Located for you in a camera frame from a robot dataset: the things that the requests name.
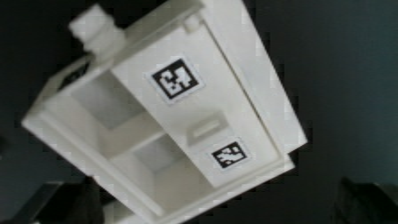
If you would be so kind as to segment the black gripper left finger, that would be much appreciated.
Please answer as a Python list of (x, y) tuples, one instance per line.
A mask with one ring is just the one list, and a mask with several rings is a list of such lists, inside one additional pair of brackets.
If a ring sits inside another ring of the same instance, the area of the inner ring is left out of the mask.
[(11, 224), (105, 224), (104, 206), (114, 196), (88, 177), (79, 183), (49, 182), (29, 199)]

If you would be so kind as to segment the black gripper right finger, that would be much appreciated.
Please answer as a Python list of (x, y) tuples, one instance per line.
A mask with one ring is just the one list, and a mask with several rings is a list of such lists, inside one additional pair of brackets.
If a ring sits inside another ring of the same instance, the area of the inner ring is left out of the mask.
[(331, 220), (333, 224), (398, 224), (398, 184), (356, 183), (344, 177)]

